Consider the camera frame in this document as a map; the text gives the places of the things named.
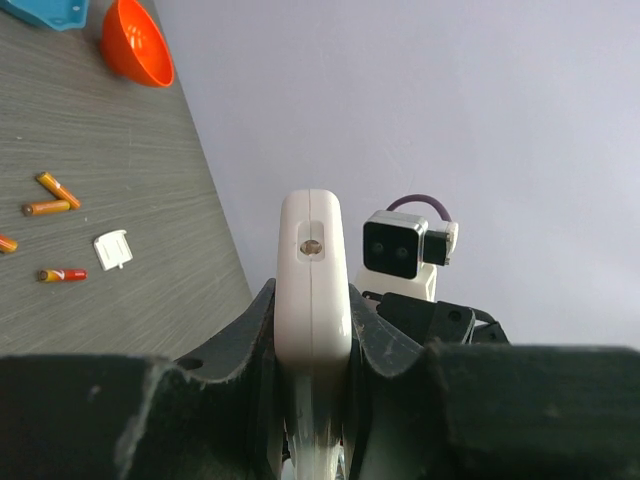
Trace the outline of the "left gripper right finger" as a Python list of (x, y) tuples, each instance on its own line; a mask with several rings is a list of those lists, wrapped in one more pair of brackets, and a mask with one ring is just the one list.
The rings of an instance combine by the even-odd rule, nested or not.
[(639, 354), (447, 343), (350, 293), (343, 424), (350, 479), (635, 479)]

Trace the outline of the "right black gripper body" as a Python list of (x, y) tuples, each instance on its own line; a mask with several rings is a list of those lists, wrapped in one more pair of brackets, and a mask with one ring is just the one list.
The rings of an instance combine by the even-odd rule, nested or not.
[(487, 312), (444, 301), (396, 293), (362, 294), (376, 313), (416, 343), (509, 344), (501, 324)]

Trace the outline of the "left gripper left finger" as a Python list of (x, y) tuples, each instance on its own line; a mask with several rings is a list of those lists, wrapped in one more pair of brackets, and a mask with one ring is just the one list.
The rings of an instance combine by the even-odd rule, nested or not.
[(275, 284), (177, 360), (9, 355), (1, 360), (5, 479), (276, 479), (284, 421)]

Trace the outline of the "white remote control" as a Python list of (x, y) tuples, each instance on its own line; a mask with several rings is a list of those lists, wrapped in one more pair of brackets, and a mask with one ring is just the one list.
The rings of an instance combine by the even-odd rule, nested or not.
[(281, 208), (274, 349), (297, 479), (336, 475), (351, 348), (339, 200), (328, 190), (294, 191)]

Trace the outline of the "white battery cover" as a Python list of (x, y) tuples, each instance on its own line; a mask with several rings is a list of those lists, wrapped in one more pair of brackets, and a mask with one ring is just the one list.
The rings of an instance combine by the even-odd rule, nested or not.
[(127, 231), (114, 230), (97, 237), (94, 242), (94, 250), (103, 271), (115, 268), (122, 269), (124, 265), (133, 259), (133, 254), (126, 239)]

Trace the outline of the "red orange battery near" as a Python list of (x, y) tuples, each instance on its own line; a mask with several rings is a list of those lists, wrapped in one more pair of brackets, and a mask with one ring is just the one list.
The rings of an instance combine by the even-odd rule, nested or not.
[(43, 283), (76, 282), (87, 278), (84, 269), (43, 269), (38, 272), (38, 280)]

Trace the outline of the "red battery middle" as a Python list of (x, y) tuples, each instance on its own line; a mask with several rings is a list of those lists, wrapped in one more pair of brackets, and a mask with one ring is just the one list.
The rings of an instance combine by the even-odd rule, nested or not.
[(18, 243), (7, 236), (0, 235), (0, 252), (3, 254), (14, 253), (18, 248)]

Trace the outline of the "orange bowl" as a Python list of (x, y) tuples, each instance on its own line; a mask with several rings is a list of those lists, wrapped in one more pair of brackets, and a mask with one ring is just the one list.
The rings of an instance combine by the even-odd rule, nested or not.
[(112, 2), (103, 20), (99, 47), (116, 75), (152, 88), (173, 84), (173, 61), (165, 38), (139, 1)]

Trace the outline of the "blue plate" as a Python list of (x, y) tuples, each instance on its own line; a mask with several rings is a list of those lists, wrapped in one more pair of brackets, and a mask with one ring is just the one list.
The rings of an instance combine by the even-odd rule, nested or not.
[(11, 0), (2, 1), (1, 7), (16, 14), (34, 16), (40, 19), (83, 17), (89, 2), (85, 0)]

